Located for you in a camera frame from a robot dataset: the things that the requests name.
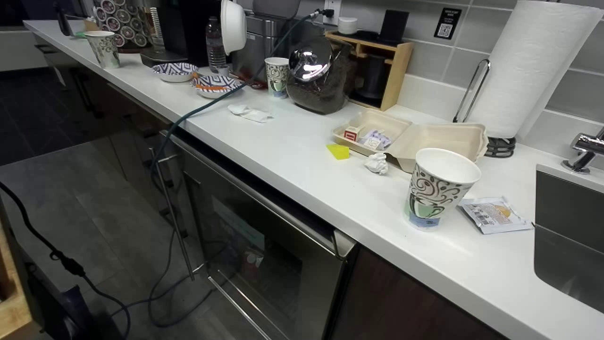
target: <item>white countertop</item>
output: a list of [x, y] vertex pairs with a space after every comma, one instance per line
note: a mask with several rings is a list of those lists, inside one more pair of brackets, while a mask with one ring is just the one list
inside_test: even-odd
[[[57, 22], [25, 24], [170, 120], [206, 103], [191, 84], [157, 79], [138, 54], [121, 54], [123, 67], [102, 69], [89, 43], [64, 37]], [[276, 118], [259, 124], [234, 117], [227, 111], [232, 101], [261, 107]], [[364, 169], [357, 154], [349, 160], [330, 156], [325, 147], [330, 130], [359, 109], [347, 103], [338, 113], [315, 115], [245, 88], [189, 118], [183, 128], [510, 338], [604, 338], [604, 313], [534, 273], [532, 230], [481, 236], [457, 209], [447, 211], [440, 226], [419, 228], [404, 211], [408, 173], [393, 169], [381, 177]], [[400, 105], [389, 113], [415, 122], [436, 120]], [[468, 196], [504, 194], [532, 219], [536, 164], [570, 175], [559, 162], [553, 154], [517, 145], [512, 158], [480, 160], [483, 177]], [[604, 183], [602, 171], [574, 177]]]

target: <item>paper towel roll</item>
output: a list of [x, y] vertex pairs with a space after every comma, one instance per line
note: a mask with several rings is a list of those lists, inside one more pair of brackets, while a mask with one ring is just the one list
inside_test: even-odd
[[495, 137], [513, 137], [534, 122], [604, 11], [555, 1], [519, 1], [498, 37], [493, 69], [470, 122]]

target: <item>sink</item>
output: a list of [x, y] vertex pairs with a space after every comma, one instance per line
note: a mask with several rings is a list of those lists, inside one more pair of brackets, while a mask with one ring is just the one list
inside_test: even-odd
[[589, 175], [536, 171], [534, 271], [604, 313], [604, 185]]

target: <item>floor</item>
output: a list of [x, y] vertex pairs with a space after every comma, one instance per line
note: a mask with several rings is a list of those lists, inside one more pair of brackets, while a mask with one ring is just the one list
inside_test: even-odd
[[0, 71], [0, 164], [81, 141], [51, 69]]
[[[172, 228], [93, 143], [0, 166], [0, 181], [23, 198], [40, 232], [81, 260], [100, 288], [123, 302], [147, 296], [166, 264]], [[27, 232], [15, 205], [8, 198], [4, 203], [19, 243], [59, 290], [79, 285], [89, 304], [106, 311], [117, 309], [113, 302], [93, 294], [81, 279], [66, 273], [59, 262], [49, 260], [49, 251]], [[185, 266], [176, 245], [172, 270], [159, 290], [183, 273]], [[174, 294], [153, 304], [155, 315], [164, 321], [174, 319], [208, 290], [210, 283], [202, 275], [187, 279]], [[151, 324], [145, 305], [134, 305], [130, 311], [130, 338], [257, 338], [219, 292], [211, 292], [191, 317], [172, 328]], [[123, 328], [125, 317], [117, 315], [115, 322]]]

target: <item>faucet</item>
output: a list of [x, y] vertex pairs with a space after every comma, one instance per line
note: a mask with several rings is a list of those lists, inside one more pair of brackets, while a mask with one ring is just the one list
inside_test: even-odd
[[570, 147], [578, 151], [578, 156], [574, 160], [564, 160], [563, 164], [576, 171], [589, 171], [589, 168], [585, 168], [587, 162], [595, 154], [604, 154], [604, 126], [597, 135], [578, 134]]

